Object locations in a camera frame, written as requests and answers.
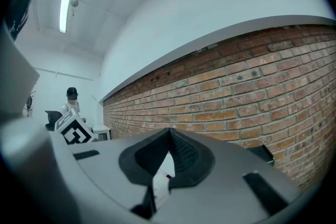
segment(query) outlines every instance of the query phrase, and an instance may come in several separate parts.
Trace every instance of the white wall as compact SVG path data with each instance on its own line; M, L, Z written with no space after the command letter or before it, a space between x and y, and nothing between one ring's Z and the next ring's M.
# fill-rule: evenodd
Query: white wall
M99 98L220 40L269 27L333 20L326 0L147 0L105 56Z
M15 44L40 75L33 88L33 118L48 123L45 110L61 111L67 89L75 87L79 115L87 119L88 126L102 124L102 105L97 101L101 59L27 28Z

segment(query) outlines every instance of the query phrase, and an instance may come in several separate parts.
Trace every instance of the ceiling light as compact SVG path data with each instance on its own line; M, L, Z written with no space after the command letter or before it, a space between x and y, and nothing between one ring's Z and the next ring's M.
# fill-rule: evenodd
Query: ceiling light
M59 12L59 30L62 33L67 32L67 20L68 20L68 11L69 11L70 0L61 1L61 9Z

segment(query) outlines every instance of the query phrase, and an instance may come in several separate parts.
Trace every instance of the brick wall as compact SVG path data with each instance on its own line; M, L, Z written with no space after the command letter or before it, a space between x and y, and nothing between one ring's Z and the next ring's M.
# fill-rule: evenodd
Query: brick wall
M336 31L289 26L182 57L104 101L113 138L174 127L243 147L266 144L305 189L335 149Z

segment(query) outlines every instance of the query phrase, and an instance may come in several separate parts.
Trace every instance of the black chair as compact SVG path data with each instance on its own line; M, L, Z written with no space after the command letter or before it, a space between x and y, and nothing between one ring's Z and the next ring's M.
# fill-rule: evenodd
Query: black chair
M58 111L48 111L48 110L46 110L46 112L48 114L49 123L47 123L45 127L48 131L54 131L55 123L62 117L62 113Z

